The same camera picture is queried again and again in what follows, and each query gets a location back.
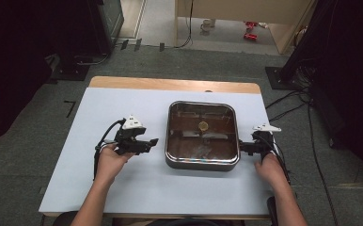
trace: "gray carpet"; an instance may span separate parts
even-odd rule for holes
[[[265,104],[288,91],[272,90],[265,66],[283,66],[285,56],[264,56],[133,46],[116,48],[103,64],[92,66],[84,82],[59,81],[46,84],[0,137],[0,225],[39,225],[38,213],[77,106],[89,80],[96,75],[195,79],[257,83]],[[76,107],[67,118],[71,104]],[[298,106],[291,97],[271,107],[269,118]],[[323,121],[310,109],[320,166],[328,184],[339,225],[363,225],[363,162],[348,150],[332,150]],[[323,184],[314,162],[308,127],[308,108],[302,107],[273,123],[283,129],[275,134],[282,148],[292,186],[309,225],[334,225]],[[51,225],[47,218],[45,225]],[[247,225],[270,225],[268,220]]]

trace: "table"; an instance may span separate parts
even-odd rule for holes
[[[104,207],[107,217],[269,218],[266,200],[273,191],[255,172],[254,162],[259,156],[242,153],[240,162],[229,172],[172,169],[166,164],[167,110],[174,101],[231,105],[243,141],[252,140],[254,125],[268,122],[256,84],[94,77],[39,211],[56,217],[79,210],[92,184],[94,146],[112,122],[134,113],[147,127],[146,134],[137,138],[159,138],[159,142],[150,153],[134,156],[117,176]]]
[[[178,17],[190,17],[192,0],[175,0],[175,46]],[[193,18],[268,23],[280,54],[291,45],[296,32],[307,25],[316,0],[194,0]]]

